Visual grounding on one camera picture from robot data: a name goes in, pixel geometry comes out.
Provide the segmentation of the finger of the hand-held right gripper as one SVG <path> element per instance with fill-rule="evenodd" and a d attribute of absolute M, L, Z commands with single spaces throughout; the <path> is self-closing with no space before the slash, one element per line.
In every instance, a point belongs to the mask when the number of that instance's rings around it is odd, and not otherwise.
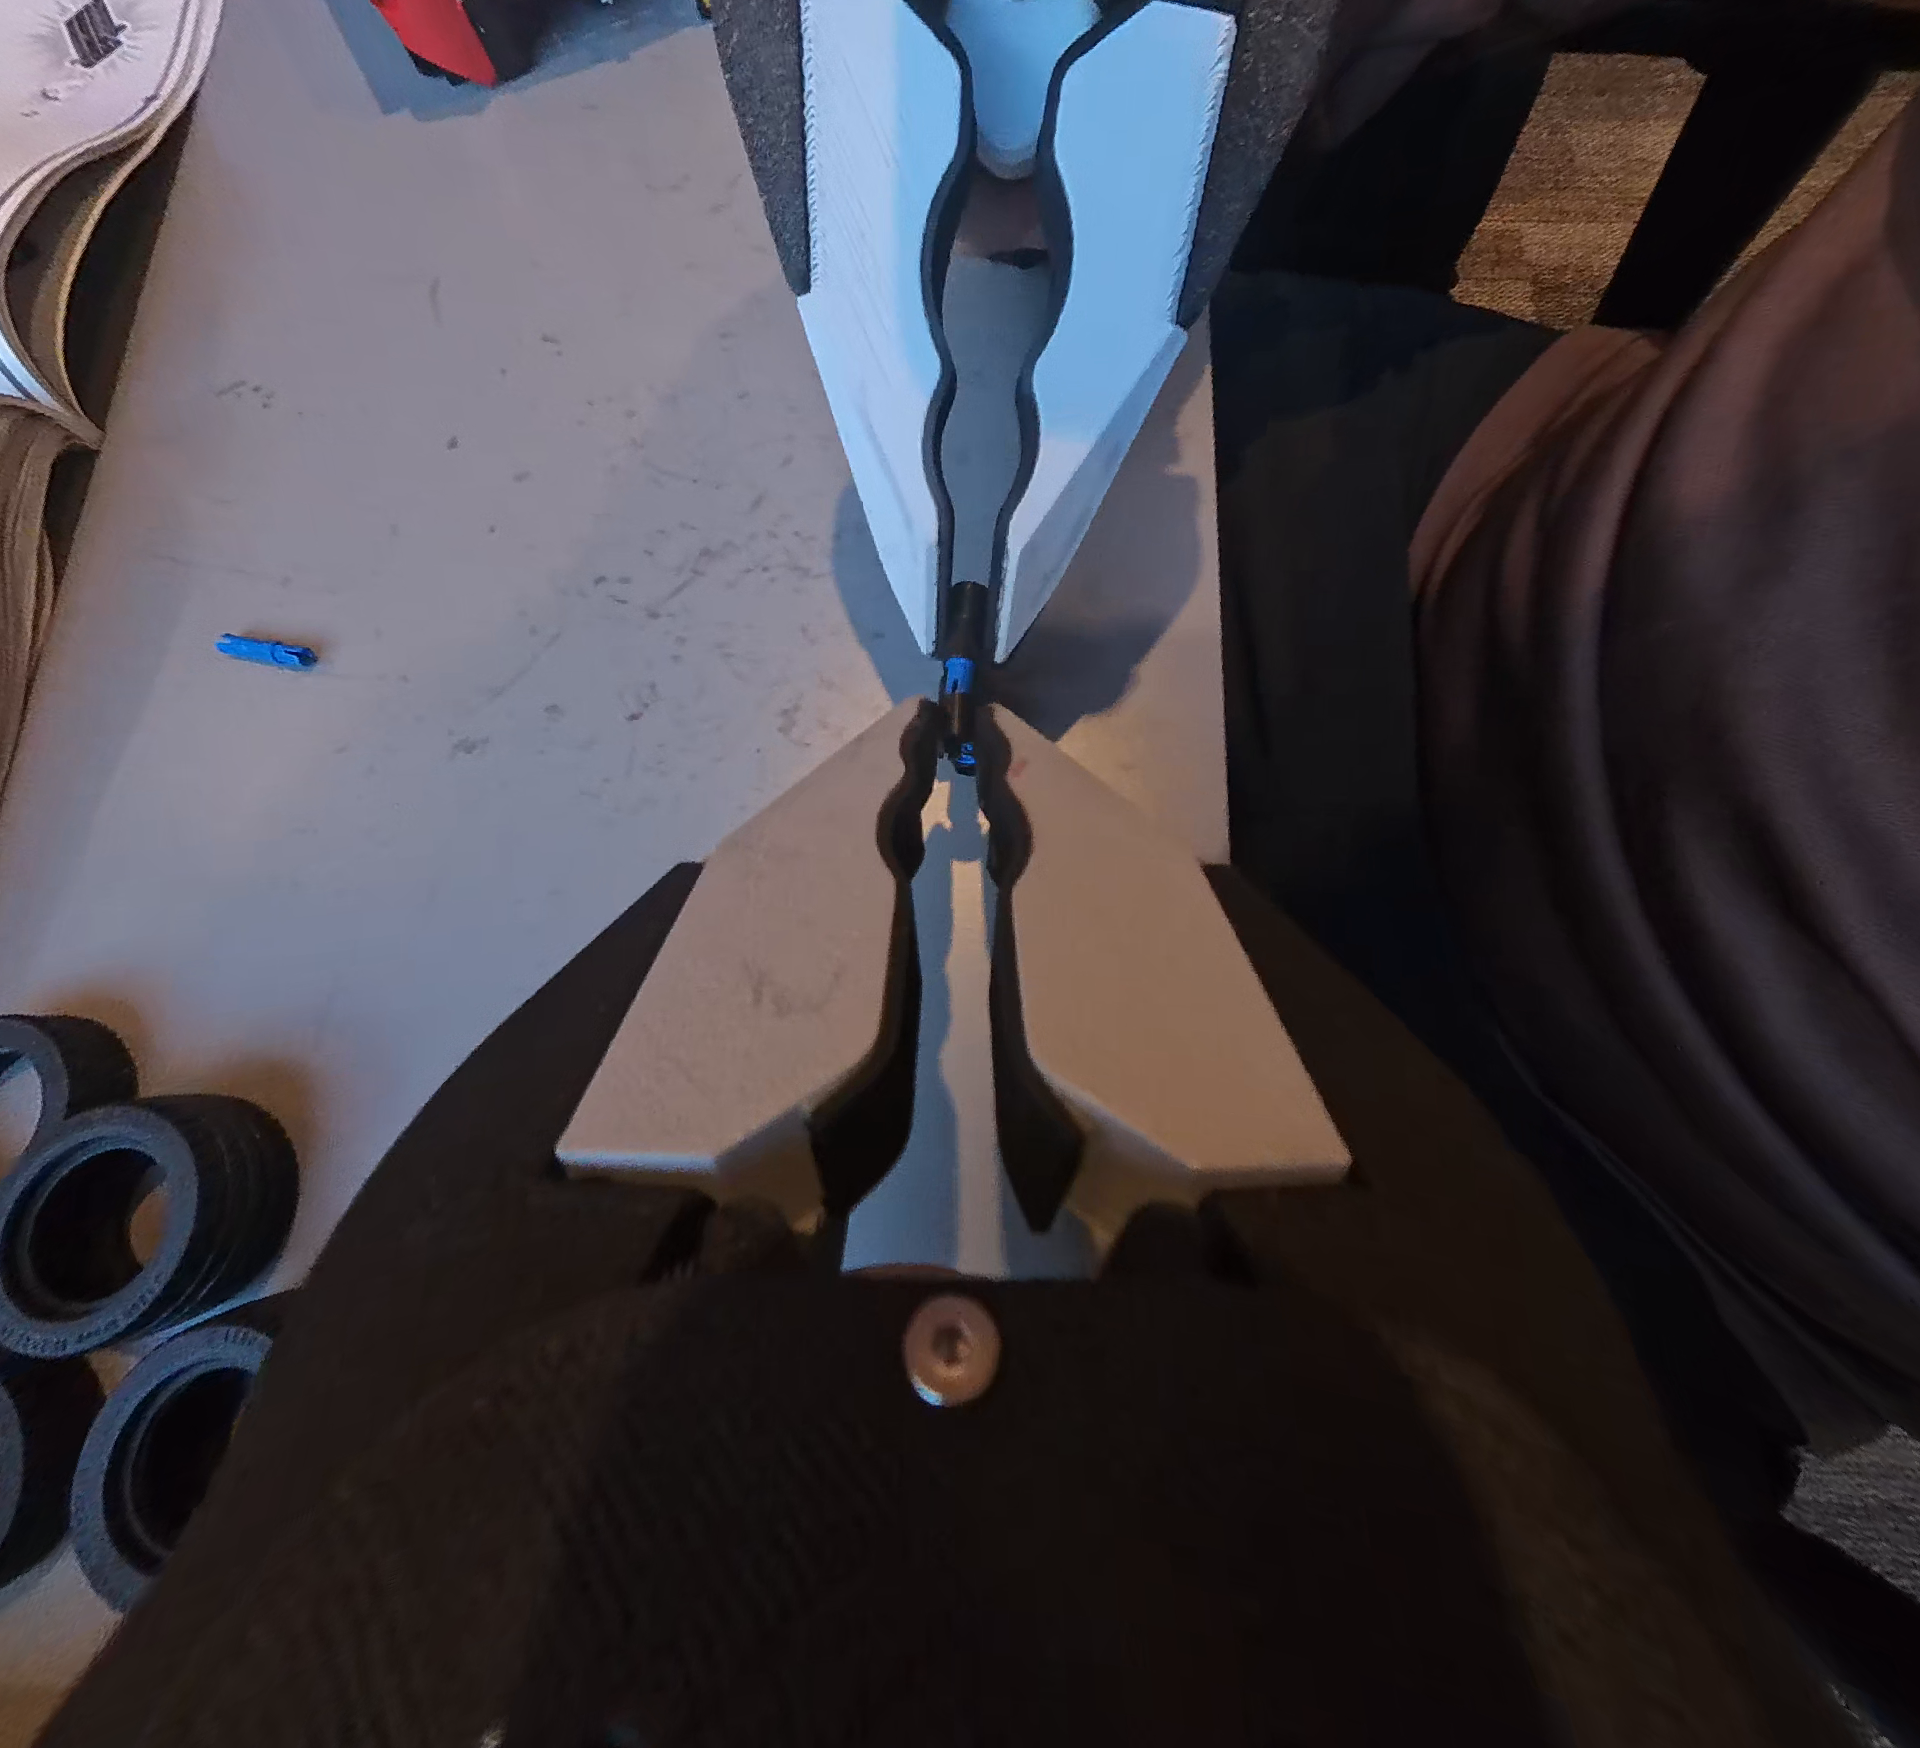
<path fill-rule="evenodd" d="M 1020 373 L 1020 489 L 997 524 L 997 656 L 1046 614 L 1188 350 L 1183 286 L 1232 57 L 1232 11 L 1137 0 L 1051 69 L 1035 197 L 1062 251 Z"/>
<path fill-rule="evenodd" d="M 827 416 L 914 631 L 933 648 L 950 498 L 933 428 L 950 401 L 941 251 L 969 167 L 969 69 L 911 0 L 798 0 L 806 236 L 798 295 Z"/>

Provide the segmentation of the person's brown top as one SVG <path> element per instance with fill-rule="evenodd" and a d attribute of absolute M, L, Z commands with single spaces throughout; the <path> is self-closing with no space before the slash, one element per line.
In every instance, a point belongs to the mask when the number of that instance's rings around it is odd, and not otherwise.
<path fill-rule="evenodd" d="M 1408 579 L 1432 859 L 1525 1074 L 1813 1440 L 1916 1435 L 1916 106 L 1671 335 L 1552 335 Z"/>

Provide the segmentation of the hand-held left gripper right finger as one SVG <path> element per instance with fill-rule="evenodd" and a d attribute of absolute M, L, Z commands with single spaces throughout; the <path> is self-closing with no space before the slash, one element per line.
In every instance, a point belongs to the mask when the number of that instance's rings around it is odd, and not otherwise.
<path fill-rule="evenodd" d="M 982 713 L 997 1147 L 1028 1231 L 1340 1187 L 1352 1150 L 1201 859 L 1014 713 Z"/>

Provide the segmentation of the person's right hand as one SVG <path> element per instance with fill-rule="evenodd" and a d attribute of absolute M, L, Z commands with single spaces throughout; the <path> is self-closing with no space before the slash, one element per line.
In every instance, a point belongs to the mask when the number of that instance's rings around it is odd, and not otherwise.
<path fill-rule="evenodd" d="M 969 174 L 960 228 L 954 228 L 954 258 L 966 260 L 990 260 L 990 265 L 1014 265 L 1014 269 L 1051 269 L 1053 246 L 1046 229 L 1046 204 L 1041 188 L 1024 181 L 1000 181 L 990 171 Z"/>

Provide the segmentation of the black brick assembly with blue pins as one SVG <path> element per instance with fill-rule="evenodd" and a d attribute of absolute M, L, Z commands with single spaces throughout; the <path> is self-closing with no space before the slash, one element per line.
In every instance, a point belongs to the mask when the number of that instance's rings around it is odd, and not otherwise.
<path fill-rule="evenodd" d="M 983 581 L 950 581 L 941 617 L 941 704 L 969 698 L 990 656 L 997 593 Z"/>

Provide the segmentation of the black office chair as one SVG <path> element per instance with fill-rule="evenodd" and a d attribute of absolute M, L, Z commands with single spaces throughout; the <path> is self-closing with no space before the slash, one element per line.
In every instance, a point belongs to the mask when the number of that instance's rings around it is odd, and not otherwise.
<path fill-rule="evenodd" d="M 1916 57 L 1494 48 L 1280 158 L 1232 269 L 1451 295 L 1540 328 L 1676 328 L 1865 151 Z"/>

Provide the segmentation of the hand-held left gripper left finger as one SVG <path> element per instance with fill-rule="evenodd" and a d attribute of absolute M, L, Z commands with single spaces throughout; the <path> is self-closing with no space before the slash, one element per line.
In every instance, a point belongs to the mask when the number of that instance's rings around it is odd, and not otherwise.
<path fill-rule="evenodd" d="M 941 713 L 887 709 L 694 876 L 557 1161 L 846 1220 L 899 1161 L 921 1062 L 914 867 Z"/>

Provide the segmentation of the open instruction booklet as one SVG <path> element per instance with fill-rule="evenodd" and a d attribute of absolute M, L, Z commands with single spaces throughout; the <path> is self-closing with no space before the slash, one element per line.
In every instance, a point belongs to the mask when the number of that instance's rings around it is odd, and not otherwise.
<path fill-rule="evenodd" d="M 207 78 L 224 0 L 0 0 L 0 771 L 56 617 L 51 479 L 98 446 L 68 304 L 121 188 Z"/>

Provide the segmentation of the black rubber toy tire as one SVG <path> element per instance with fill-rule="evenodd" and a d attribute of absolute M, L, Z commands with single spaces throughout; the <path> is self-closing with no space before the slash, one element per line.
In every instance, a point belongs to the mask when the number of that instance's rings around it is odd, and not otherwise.
<path fill-rule="evenodd" d="M 291 1137 L 239 1096 L 96 1103 L 38 1137 L 0 1189 L 0 1345 L 114 1349 L 261 1283 L 291 1231 Z"/>
<path fill-rule="evenodd" d="M 98 1416 L 85 1356 L 0 1356 L 0 1586 L 12 1594 L 64 1540 L 68 1476 Z"/>
<path fill-rule="evenodd" d="M 133 1062 L 125 1039 L 85 1016 L 4 1016 L 0 1021 L 0 1068 L 31 1068 L 38 1083 L 35 1131 L 4 1173 L 35 1161 L 64 1120 L 103 1103 L 133 1101 Z"/>
<path fill-rule="evenodd" d="M 111 1611 L 132 1611 L 179 1547 L 276 1331 L 271 1302 L 224 1309 L 140 1349 L 103 1395 L 68 1481 L 68 1547 Z"/>

